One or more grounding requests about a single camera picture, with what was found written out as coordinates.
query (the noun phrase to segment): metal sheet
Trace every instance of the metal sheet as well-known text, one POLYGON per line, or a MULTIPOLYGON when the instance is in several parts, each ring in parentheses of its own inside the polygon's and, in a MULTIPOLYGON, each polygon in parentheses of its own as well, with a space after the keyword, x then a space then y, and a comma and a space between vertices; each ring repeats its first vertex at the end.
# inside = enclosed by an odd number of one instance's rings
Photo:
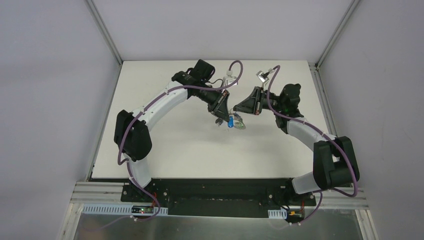
POLYGON ((99 231, 84 230, 99 228, 119 217, 82 214, 75 240, 363 239, 354 210, 330 209, 319 210, 301 226, 289 226, 281 219, 167 216, 147 222, 124 218, 99 231))

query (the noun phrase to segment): small object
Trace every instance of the small object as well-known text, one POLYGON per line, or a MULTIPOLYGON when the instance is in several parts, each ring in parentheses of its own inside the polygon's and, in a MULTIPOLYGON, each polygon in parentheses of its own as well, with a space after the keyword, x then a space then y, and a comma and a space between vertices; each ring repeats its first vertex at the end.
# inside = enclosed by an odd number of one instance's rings
POLYGON ((281 216, 283 219, 287 219, 287 210, 285 210, 284 208, 280 208, 281 211, 281 216))
POLYGON ((229 127, 229 128, 234 127, 234 120, 233 120, 233 116, 229 116, 228 127, 229 127))
POLYGON ((222 118, 217 118, 215 120, 215 124, 217 124, 218 126, 221 126, 224 123, 224 120, 222 118))
POLYGON ((234 121, 234 127, 238 130, 245 130, 246 125, 243 123, 243 119, 240 115, 238 115, 236 112, 231 113, 230 115, 233 115, 233 121, 234 121))
POLYGON ((264 89, 265 86, 268 84, 268 82, 270 81, 270 79, 268 78, 268 75, 270 74, 270 72, 266 72, 264 73, 263 71, 258 71, 256 73, 257 78, 259 78, 259 80, 262 82, 262 88, 264 89))
POLYGON ((237 77, 233 76, 233 71, 232 70, 227 70, 226 71, 226 76, 224 76, 222 78, 222 86, 228 86, 230 84, 232 84, 235 80, 237 79, 237 77))
POLYGON ((140 216, 141 214, 152 214, 154 212, 154 208, 151 206, 137 206, 134 205, 131 208, 131 213, 136 216, 140 216))

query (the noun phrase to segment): metal part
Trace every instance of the metal part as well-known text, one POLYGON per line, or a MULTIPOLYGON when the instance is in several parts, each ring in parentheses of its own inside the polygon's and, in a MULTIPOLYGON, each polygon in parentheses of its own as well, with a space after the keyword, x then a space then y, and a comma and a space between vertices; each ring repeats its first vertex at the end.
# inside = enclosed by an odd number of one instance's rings
POLYGON ((78 221, 83 210, 82 203, 70 203, 63 221, 59 240, 73 240, 77 231, 78 221))
POLYGON ((87 5, 88 10, 91 13, 91 16, 94 19, 95 24, 98 27, 98 30, 100 31, 101 35, 103 36, 104 41, 106 42, 107 46, 109 47, 110 51, 112 52, 113 56, 115 57, 118 65, 122 65, 123 60, 122 57, 117 49, 117 46, 115 45, 114 41, 112 40, 111 34, 109 33, 108 29, 106 28, 105 22, 102 19, 102 16, 100 16, 99 10, 96 7, 96 4, 93 0, 85 0, 85 4, 87 5))
POLYGON ((316 62, 316 68, 319 70, 327 56, 329 55, 331 49, 333 49, 334 45, 336 44, 337 40, 339 39, 341 33, 345 29, 347 23, 352 17, 352 14, 357 9, 358 4, 361 2, 361 0, 352 0, 349 4, 349 7, 347 8, 346 12, 344 13, 343 17, 340 20, 340 23, 335 28, 334 33, 332 34, 330 40, 327 43, 327 46, 325 46, 324 51, 321 53, 321 56, 319 56, 318 61, 316 62))
POLYGON ((309 64, 309 67, 311 69, 310 73, 312 75, 312 80, 313 80, 313 83, 315 84, 315 89, 318 94, 319 103, 321 105, 322 112, 324 113, 324 119, 327 125, 328 132, 332 135, 337 136, 337 130, 334 124, 333 114, 332 114, 333 111, 331 110, 331 106, 327 98, 326 90, 324 88, 323 82, 321 81, 320 72, 311 63, 309 64))
POLYGON ((108 99, 109 99, 109 105, 107 107, 107 111, 106 111, 105 115, 102 116, 102 119, 103 120, 102 120, 102 122, 100 124, 101 127, 100 127, 100 130, 98 131, 98 134, 97 134, 97 136, 98 136, 96 138, 97 139, 97 144, 96 144, 96 147, 95 147, 94 151, 91 154, 91 158, 90 158, 91 162, 90 162, 90 164, 88 166, 88 170, 87 170, 87 172, 85 174, 85 177, 84 177, 84 179, 86 181, 90 180, 90 178, 92 176, 92 173, 93 173, 93 167, 94 167, 94 164, 96 162, 97 154, 99 153, 100 142, 102 141, 103 133, 105 132, 106 121, 108 120, 108 115, 109 115, 109 112, 110 112, 111 106, 112 106, 112 100, 114 99, 115 91, 116 91, 117 85, 118 85, 119 76, 121 75, 122 65, 119 65, 118 68, 119 68, 119 71, 118 71, 118 74, 116 76, 116 81, 114 83, 113 92, 108 97, 108 99))
MULTIPOLYGON (((121 202, 124 183, 121 182, 86 182, 79 181, 73 189, 70 203, 93 204, 128 204, 121 202)), ((150 205, 151 202, 141 202, 139 205, 150 205)))
POLYGON ((356 210, 355 212, 363 240, 378 240, 379 236, 370 210, 356 210))
POLYGON ((262 88, 265 89, 270 79, 265 75, 263 71, 258 71, 256 77, 262 82, 262 88))
MULTIPOLYGON (((91 204, 119 204, 128 205, 128 202, 121 202, 124 183, 116 182, 77 182, 70 202, 91 203, 91 204)), ((339 189, 351 194, 351 187, 340 187, 339 189)), ((336 191, 324 191, 322 193, 322 205, 320 209, 347 209, 347 210, 368 210, 368 202, 364 191, 360 188, 358 195, 350 198, 336 191)), ((316 201, 319 201, 320 195, 315 194, 316 201)), ((149 205, 151 202, 141 202, 137 205, 149 205)), ((305 206, 305 209, 314 209, 315 206, 305 206)))
MULTIPOLYGON (((150 213, 140 213, 138 211, 133 211, 133 209, 143 208, 142 205, 132 205, 132 204, 95 204, 87 203, 84 204, 82 209, 83 214, 102 214, 102 215, 133 215, 133 216, 151 216, 158 212, 159 208, 154 207, 153 211, 150 213)), ((161 207, 158 216, 167 216, 168 208, 161 207)))
POLYGON ((286 219, 287 211, 283 208, 278 210, 268 210, 268 218, 269 219, 286 219))

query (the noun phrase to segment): cable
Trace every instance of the cable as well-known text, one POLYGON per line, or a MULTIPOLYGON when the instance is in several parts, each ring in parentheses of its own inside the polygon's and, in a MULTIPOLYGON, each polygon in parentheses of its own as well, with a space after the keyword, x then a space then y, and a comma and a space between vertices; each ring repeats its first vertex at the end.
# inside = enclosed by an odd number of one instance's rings
POLYGON ((269 82, 268 92, 266 93, 266 100, 267 100, 269 109, 274 113, 274 115, 277 115, 279 117, 282 117, 282 118, 285 118, 285 119, 288 119, 288 120, 293 120, 293 121, 296 121, 298 123, 302 123, 302 124, 307 125, 308 127, 315 130, 317 133, 322 135, 325 139, 327 139, 331 144, 333 144, 335 146, 335 148, 340 152, 341 156, 343 157, 344 161, 346 162, 347 168, 349 169, 350 175, 352 177, 352 182, 353 182, 353 194, 349 194, 349 193, 344 192, 344 191, 337 189, 337 188, 333 188, 333 190, 337 191, 337 192, 339 192, 339 193, 341 193, 345 196, 354 198, 358 194, 358 182, 357 182, 357 179, 356 179, 356 176, 355 176, 354 169, 352 168, 351 162, 349 161, 348 156, 346 155, 345 151, 343 151, 343 149, 339 145, 337 145, 337 143, 335 141, 333 141, 329 136, 327 136, 327 134, 325 134, 323 131, 321 131, 318 127, 312 125, 309 122, 303 122, 303 121, 301 121, 297 118, 293 118, 293 117, 283 115, 283 114, 277 112, 273 108, 273 106, 271 105, 271 100, 270 100, 271 86, 272 86, 274 79, 276 78, 278 72, 280 71, 280 65, 275 66, 273 68, 273 70, 275 70, 275 73, 273 74, 271 81, 269 82))
MULTIPOLYGON (((157 198, 158 196, 156 195, 156 192, 153 192, 153 195, 154 195, 154 198, 157 198)), ((153 200, 152 202, 151 202, 151 205, 150 205, 150 207, 154 207, 155 206, 155 200, 153 200)))
MULTIPOLYGON (((228 70, 231 70, 231 68, 233 67, 234 64, 240 64, 240 73, 238 74, 237 78, 235 79, 235 81, 233 81, 231 84, 226 85, 226 86, 222 86, 222 87, 217 87, 217 88, 213 88, 213 87, 201 87, 201 86, 192 86, 192 85, 182 85, 182 86, 176 86, 173 87, 171 89, 168 90, 168 93, 178 90, 178 89, 197 89, 197 90, 203 90, 203 91, 220 91, 220 90, 224 90, 227 89, 231 86, 233 86, 234 84, 236 84, 239 80, 240 77, 243 74, 243 63, 240 60, 235 60, 233 61, 230 65, 228 70)), ((121 155, 122 155, 122 151, 124 149, 124 143, 125 140, 127 139, 127 135, 128 132, 130 131, 131 127, 134 125, 134 123, 153 105, 155 104, 157 101, 159 101, 159 99, 163 98, 165 95, 167 95, 165 92, 163 92, 162 94, 160 94, 159 96, 157 96, 155 99, 153 99, 153 101, 151 101, 144 109, 143 111, 140 111, 140 113, 137 114, 137 116, 134 117, 134 119, 128 124, 128 127, 126 128, 123 136, 122 136, 122 140, 120 142, 119 145, 119 153, 118 153, 118 165, 122 165, 123 163, 129 161, 128 158, 125 158, 124 160, 121 161, 121 155)))
POLYGON ((299 224, 303 224, 306 220, 308 220, 310 217, 312 217, 320 208, 321 203, 323 201, 323 193, 322 192, 318 192, 319 193, 319 201, 318 204, 316 205, 315 209, 307 216, 305 217, 302 221, 299 222, 299 224))
MULTIPOLYGON (((319 193, 319 201, 318 201, 318 204, 316 205, 315 209, 307 217, 305 217, 302 221, 298 222, 297 223, 298 226, 302 225, 306 220, 311 218, 318 211, 318 208, 320 208, 321 203, 323 202, 323 193, 322 192, 318 192, 318 193, 319 193)), ((289 225, 285 225, 283 227, 275 227, 270 222, 268 222, 268 224, 271 226, 271 228, 273 228, 275 230, 283 230, 283 229, 285 229, 289 226, 293 226, 291 223, 289 223, 289 225)))
POLYGON ((208 81, 208 83, 210 83, 210 84, 215 84, 215 83, 216 83, 216 82, 218 82, 218 81, 221 81, 222 83, 224 83, 224 80, 222 80, 221 78, 216 79, 214 82, 210 82, 210 81, 208 81))
POLYGON ((151 197, 153 199, 153 201, 156 203, 157 205, 157 212, 155 212, 153 215, 147 217, 147 218, 135 218, 136 221, 138 222, 146 222, 150 219, 153 219, 154 217, 156 217, 160 212, 161 212, 161 205, 159 204, 158 199, 156 199, 156 197, 154 197, 152 194, 150 194, 150 192, 146 191, 142 186, 140 186, 140 184, 136 181, 136 179, 134 178, 133 172, 131 172, 131 168, 130 168, 130 161, 126 162, 126 169, 128 170, 129 173, 129 180, 137 187, 139 188, 141 191, 143 191, 143 193, 147 194, 149 197, 151 197))

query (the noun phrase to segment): aluminum frame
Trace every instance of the aluminum frame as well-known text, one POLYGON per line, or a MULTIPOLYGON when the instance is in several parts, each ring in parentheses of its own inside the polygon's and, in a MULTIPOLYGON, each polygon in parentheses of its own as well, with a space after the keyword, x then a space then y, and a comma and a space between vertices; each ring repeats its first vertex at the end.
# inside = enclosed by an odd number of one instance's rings
MULTIPOLYGON (((346 27, 348 21, 350 20, 352 14, 356 10, 358 4, 361 0, 352 0, 348 9, 346 10, 344 16, 342 17, 340 23, 329 39, 328 44, 326 45, 324 51, 317 63, 310 63, 309 68, 311 71, 312 79, 315 84, 316 91, 318 93, 318 98, 321 104, 321 108, 323 114, 325 116, 325 121, 327 124, 327 128, 330 134, 337 135, 336 126, 333 120, 332 110, 329 104, 329 100, 326 95, 325 87, 321 81, 320 76, 320 67, 325 61, 326 57, 330 53, 331 49, 336 44, 340 35, 342 34, 344 28, 346 27)), ((93 19, 102 34, 106 44, 108 45, 111 53, 115 57, 117 64, 120 66, 119 73, 121 72, 121 67, 123 64, 123 60, 119 54, 118 49, 116 48, 115 43, 113 42, 112 37, 109 34, 108 29, 106 28, 103 19, 93 2, 93 0, 85 0, 87 8, 89 9, 93 19)), ((98 141, 102 138, 105 123, 107 116, 109 114, 110 106, 112 103, 113 95, 116 89, 113 90, 113 93, 110 97, 109 108, 107 110, 106 116, 104 117, 104 121, 102 123, 102 128, 98 136, 98 141)), ((92 160, 90 163, 90 167, 87 171, 85 180, 91 176, 93 166, 95 163, 96 156, 98 154, 99 144, 93 153, 92 160)), ((78 222, 80 220, 81 213, 84 208, 84 204, 105 204, 110 206, 119 206, 119 205, 128 205, 131 203, 121 202, 121 193, 123 190, 124 183, 116 183, 116 182, 77 182, 72 193, 70 204, 68 206, 68 210, 66 212, 64 222, 61 227, 59 239, 61 240, 73 240, 75 237, 75 233, 78 227, 78 222)), ((352 192, 352 188, 344 188, 346 192, 352 192)), ((378 240, 377 231, 371 217, 371 212, 369 210, 369 206, 367 203, 367 199, 365 193, 362 189, 359 189, 358 196, 356 198, 348 198, 343 196, 335 191, 325 191, 322 193, 323 199, 321 203, 320 209, 346 209, 346 210, 355 210, 356 216, 358 219, 359 228, 362 233, 362 237, 364 240, 378 240)), ((137 202, 134 203, 137 205, 146 205, 150 204, 149 202, 137 202)))

